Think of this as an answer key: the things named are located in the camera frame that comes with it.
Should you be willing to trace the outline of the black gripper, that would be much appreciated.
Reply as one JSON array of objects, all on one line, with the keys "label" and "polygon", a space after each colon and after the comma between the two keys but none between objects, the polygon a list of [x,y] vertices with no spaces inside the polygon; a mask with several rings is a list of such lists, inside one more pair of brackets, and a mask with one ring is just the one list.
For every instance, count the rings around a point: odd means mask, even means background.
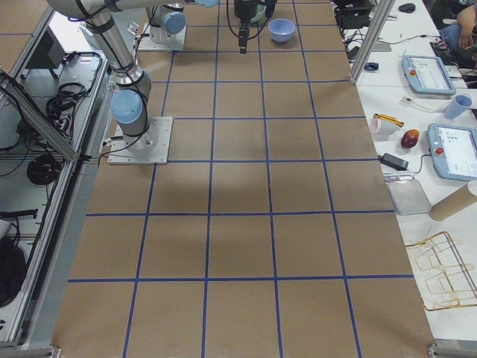
[{"label": "black gripper", "polygon": [[253,19],[258,13],[258,6],[265,9],[265,18],[270,19],[275,11],[277,0],[236,0],[234,1],[234,14],[239,19]]}]

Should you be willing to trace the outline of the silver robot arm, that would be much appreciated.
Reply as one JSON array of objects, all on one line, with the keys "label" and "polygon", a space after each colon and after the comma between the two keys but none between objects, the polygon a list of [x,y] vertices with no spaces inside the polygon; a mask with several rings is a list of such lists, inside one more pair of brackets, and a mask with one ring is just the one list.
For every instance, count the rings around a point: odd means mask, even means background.
[{"label": "silver robot arm", "polygon": [[[180,33],[186,27],[186,17],[183,13],[183,5],[186,1],[178,3],[166,3],[161,6],[147,7],[149,37],[156,44],[165,44],[169,37],[173,37]],[[233,11],[237,19],[239,19],[238,33],[236,33],[230,24],[230,12],[228,5],[226,6],[227,26],[230,32],[238,38],[240,48],[245,48],[247,42],[260,35],[264,26],[262,26],[255,36],[250,36],[250,24],[258,13],[258,7],[263,6],[265,10],[265,18],[269,20],[275,10],[277,1],[234,1]]]},{"label": "silver robot arm", "polygon": [[150,24],[149,35],[175,35],[186,26],[184,1],[50,1],[55,11],[70,21],[84,22],[100,50],[106,55],[119,93],[110,110],[122,131],[124,146],[130,151],[148,151],[156,145],[158,133],[151,129],[147,113],[151,79],[139,65],[136,52],[128,49],[114,13],[143,8]]}]

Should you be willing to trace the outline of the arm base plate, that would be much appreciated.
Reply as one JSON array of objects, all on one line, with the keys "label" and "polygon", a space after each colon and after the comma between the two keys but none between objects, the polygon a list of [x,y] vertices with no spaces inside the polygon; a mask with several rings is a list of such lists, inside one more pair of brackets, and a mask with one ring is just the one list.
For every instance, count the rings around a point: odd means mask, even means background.
[{"label": "arm base plate", "polygon": [[112,142],[112,154],[108,156],[107,162],[110,165],[165,165],[168,162],[172,127],[171,116],[151,117],[149,129],[136,142],[132,137],[123,136],[122,129],[116,125],[115,135],[122,136],[122,139]]},{"label": "arm base plate", "polygon": [[185,45],[186,29],[177,34],[169,34],[163,30],[159,30],[156,36],[150,36],[151,27],[146,25],[142,33],[144,37],[139,44],[139,51],[182,51]]}]

